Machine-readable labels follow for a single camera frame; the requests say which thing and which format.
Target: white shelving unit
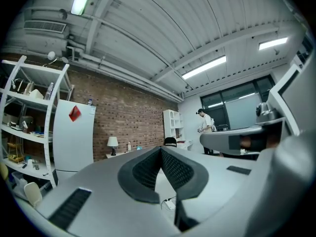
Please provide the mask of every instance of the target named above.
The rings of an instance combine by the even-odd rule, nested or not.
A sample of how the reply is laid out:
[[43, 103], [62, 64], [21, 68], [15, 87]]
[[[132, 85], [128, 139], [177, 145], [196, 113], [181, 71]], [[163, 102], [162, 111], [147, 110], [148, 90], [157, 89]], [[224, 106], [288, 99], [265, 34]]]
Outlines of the white shelving unit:
[[173, 137], [177, 141], [184, 141], [184, 122], [183, 116], [179, 112], [166, 110], [163, 112], [164, 137]]
[[[0, 89], [0, 93], [2, 93], [1, 101], [0, 101], [0, 134], [2, 131], [8, 132], [12, 135], [17, 136], [21, 139], [26, 139], [30, 141], [34, 141], [37, 143], [41, 143], [44, 145], [44, 155], [45, 160], [42, 160], [39, 163], [39, 170], [35, 170], [32, 167], [26, 166], [22, 168], [24, 164], [17, 164], [10, 161], [8, 158], [3, 158], [2, 152], [2, 141], [0, 140], [0, 160], [6, 164], [8, 167], [21, 172], [23, 174], [27, 174], [30, 176], [34, 176], [37, 178], [49, 180], [53, 188], [56, 187], [55, 179], [54, 179], [54, 171], [55, 166], [51, 164], [49, 157], [49, 143], [52, 142], [52, 133], [49, 132], [49, 122], [50, 116], [53, 111], [56, 110], [56, 106], [54, 105], [54, 100], [57, 97], [59, 100], [59, 91], [68, 93], [67, 100], [69, 100], [71, 93], [73, 91], [74, 86], [70, 84], [67, 69], [69, 64], [66, 64], [63, 70], [56, 70], [41, 66], [36, 66], [32, 64], [25, 63], [26, 56], [22, 56], [18, 62], [2, 60], [2, 67], [6, 71], [9, 76], [8, 81], [5, 85], [4, 89]], [[17, 92], [10, 91], [11, 82], [15, 80], [15, 78], [23, 79], [25, 82], [34, 82], [35, 86], [48, 88], [50, 83], [54, 83], [54, 89], [51, 93], [50, 100], [36, 99], [30, 96], [26, 96], [23, 94], [19, 94]], [[22, 131], [17, 131], [8, 127], [6, 124], [2, 123], [4, 108], [6, 105], [12, 102], [18, 102], [26, 108], [32, 108], [40, 111], [46, 112], [45, 117], [45, 125], [44, 125], [44, 137], [39, 138], [32, 134], [24, 133]]]

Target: ceiling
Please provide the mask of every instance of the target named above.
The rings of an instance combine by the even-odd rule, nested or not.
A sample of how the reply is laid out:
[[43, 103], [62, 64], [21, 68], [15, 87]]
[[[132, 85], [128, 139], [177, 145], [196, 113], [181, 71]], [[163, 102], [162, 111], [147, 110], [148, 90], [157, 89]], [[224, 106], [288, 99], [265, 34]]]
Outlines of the ceiling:
[[[25, 20], [63, 22], [86, 54], [104, 56], [188, 96], [291, 61], [305, 33], [283, 0], [88, 0], [82, 16], [70, 14], [72, 3], [29, 0], [4, 50], [28, 49]], [[67, 19], [61, 18], [60, 9], [68, 12]], [[260, 42], [281, 37], [289, 37], [288, 42], [258, 50]], [[223, 55], [225, 64], [182, 79], [184, 73]]]

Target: person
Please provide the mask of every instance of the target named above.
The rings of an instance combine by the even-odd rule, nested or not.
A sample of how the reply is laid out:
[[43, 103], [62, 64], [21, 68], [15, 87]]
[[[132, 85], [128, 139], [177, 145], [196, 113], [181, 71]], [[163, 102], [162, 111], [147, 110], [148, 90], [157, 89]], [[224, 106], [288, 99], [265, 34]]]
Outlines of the person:
[[[210, 115], [205, 113], [204, 109], [199, 109], [197, 111], [197, 114], [199, 114], [203, 118], [203, 124], [198, 128], [198, 132], [200, 133], [209, 133], [212, 132], [212, 127], [214, 126], [214, 120], [210, 117]], [[204, 154], [205, 155], [215, 155], [213, 150], [204, 147]]]

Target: white shirt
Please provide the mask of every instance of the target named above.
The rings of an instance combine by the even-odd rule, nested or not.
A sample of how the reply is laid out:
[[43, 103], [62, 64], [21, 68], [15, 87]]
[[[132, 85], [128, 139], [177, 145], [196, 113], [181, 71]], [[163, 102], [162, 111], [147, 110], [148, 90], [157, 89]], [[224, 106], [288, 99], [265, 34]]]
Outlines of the white shirt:
[[204, 133], [207, 133], [207, 132], [212, 132], [212, 125], [213, 125], [213, 122], [212, 122], [212, 119], [211, 117], [208, 115], [208, 114], [205, 114], [205, 116], [203, 117], [203, 124], [202, 124], [202, 127], [203, 128], [206, 128], [208, 125], [210, 126], [208, 129], [204, 130], [203, 132]]

